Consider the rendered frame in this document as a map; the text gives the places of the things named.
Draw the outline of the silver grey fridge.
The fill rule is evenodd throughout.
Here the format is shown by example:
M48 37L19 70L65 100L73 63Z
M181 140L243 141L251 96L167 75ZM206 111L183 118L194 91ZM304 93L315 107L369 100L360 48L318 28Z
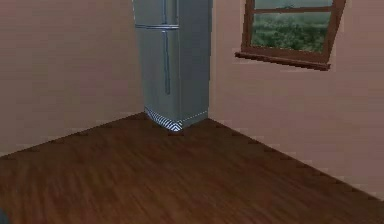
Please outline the silver grey fridge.
M212 0L132 0L144 112L178 132L208 117ZM165 93L163 34L168 32L170 94Z

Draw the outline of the brown framed window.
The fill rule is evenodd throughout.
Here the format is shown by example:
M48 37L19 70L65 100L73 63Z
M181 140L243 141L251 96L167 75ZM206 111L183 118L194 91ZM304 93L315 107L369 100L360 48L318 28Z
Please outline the brown framed window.
M347 0L245 0L237 58L327 71Z

